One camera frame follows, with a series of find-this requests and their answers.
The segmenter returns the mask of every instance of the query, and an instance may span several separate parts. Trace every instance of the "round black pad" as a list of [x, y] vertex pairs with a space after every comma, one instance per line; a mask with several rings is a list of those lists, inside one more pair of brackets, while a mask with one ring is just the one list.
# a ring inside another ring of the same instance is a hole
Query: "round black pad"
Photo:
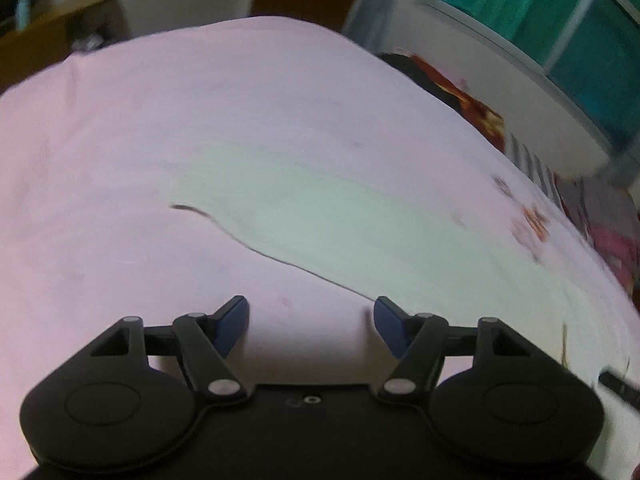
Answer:
[[140, 395], [118, 383], [93, 383], [80, 386], [66, 398], [68, 415], [80, 424], [109, 426], [124, 422], [140, 407]]
[[431, 394], [428, 413], [448, 447], [508, 469], [586, 460], [604, 421], [588, 386], [564, 370], [538, 370], [523, 359], [449, 378]]
[[24, 399], [20, 423], [39, 462], [86, 471], [135, 468], [190, 428], [194, 400], [187, 386], [153, 368], [104, 359], [82, 373], [63, 365]]

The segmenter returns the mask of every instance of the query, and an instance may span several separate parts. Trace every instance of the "black device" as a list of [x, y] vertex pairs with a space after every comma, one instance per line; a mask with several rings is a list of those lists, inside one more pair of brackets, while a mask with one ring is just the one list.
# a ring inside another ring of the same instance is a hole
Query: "black device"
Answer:
[[610, 368], [605, 368], [598, 377], [598, 382], [615, 393], [623, 402], [640, 413], [640, 389], [626, 382]]
[[[378, 391], [249, 391], [224, 362], [248, 317], [236, 296], [171, 326], [119, 320], [24, 399], [20, 423], [40, 464], [28, 480], [599, 478], [584, 462], [600, 400], [496, 318], [450, 326], [378, 298], [375, 327], [399, 359]], [[148, 355], [176, 356], [185, 381]], [[438, 384], [457, 355], [473, 355], [472, 367]]]

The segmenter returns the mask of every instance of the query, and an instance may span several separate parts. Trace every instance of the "pink fabric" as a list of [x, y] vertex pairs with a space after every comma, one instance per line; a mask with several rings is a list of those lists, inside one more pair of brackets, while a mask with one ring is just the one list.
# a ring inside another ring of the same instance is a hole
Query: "pink fabric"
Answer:
[[606, 261], [620, 285], [631, 291], [638, 266], [638, 244], [601, 225], [591, 225], [593, 247]]

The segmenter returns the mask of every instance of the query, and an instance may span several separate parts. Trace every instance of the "metal rivet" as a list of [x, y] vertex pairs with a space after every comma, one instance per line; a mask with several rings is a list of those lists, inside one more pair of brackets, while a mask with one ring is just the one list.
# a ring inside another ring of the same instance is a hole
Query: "metal rivet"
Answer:
[[392, 395], [407, 395], [415, 390], [415, 383], [412, 380], [398, 377], [389, 379], [382, 387]]
[[209, 383], [209, 391], [217, 396], [235, 395], [240, 391], [240, 383], [232, 379], [218, 379]]

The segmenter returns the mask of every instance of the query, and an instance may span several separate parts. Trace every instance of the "window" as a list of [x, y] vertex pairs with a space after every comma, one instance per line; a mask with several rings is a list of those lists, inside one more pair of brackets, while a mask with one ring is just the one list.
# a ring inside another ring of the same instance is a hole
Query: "window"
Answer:
[[591, 118], [614, 152], [640, 134], [640, 0], [427, 3], [454, 17], [461, 11], [485, 37], [499, 35]]

